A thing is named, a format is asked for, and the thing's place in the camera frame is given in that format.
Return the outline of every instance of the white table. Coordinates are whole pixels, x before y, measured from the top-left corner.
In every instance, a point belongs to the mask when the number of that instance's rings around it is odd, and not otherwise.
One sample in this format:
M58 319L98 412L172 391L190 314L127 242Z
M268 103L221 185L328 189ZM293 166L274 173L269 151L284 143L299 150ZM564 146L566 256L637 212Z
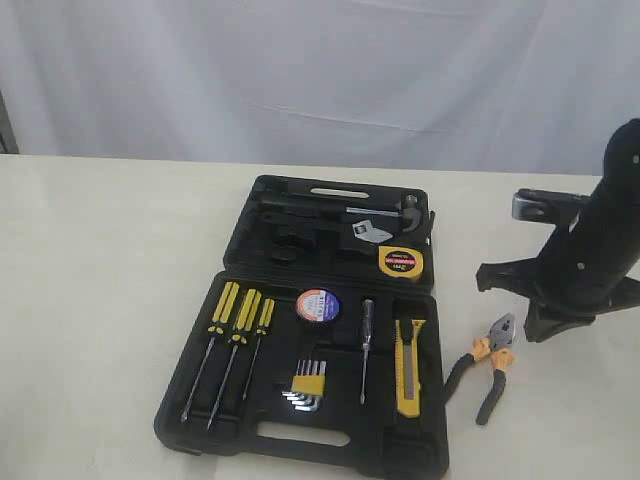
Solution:
M478 293L481 262L535 255L549 226L516 222L519 187L590 193L597 179L409 170L0 156L0 478L361 478L349 469L164 448L152 421L254 178L417 187L437 211L444 373L526 301ZM640 310L543 344L519 330L486 428L491 368L449 403L448 478L637 478Z

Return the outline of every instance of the label on tape measure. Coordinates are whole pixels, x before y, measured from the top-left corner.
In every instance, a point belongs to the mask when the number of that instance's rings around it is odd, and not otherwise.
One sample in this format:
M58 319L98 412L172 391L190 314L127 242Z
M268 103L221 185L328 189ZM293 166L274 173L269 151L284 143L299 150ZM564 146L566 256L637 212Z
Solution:
M307 290L298 297L296 311L308 322L330 322L340 313L340 302L338 297L327 290Z
M394 250L384 256L384 264L394 272L410 272L416 263L416 257L402 250Z

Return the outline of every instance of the white curtain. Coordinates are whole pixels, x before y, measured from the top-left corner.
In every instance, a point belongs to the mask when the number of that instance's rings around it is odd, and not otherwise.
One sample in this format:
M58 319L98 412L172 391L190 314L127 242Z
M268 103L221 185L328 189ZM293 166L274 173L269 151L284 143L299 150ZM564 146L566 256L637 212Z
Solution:
M601 172L638 0L0 0L23 153Z

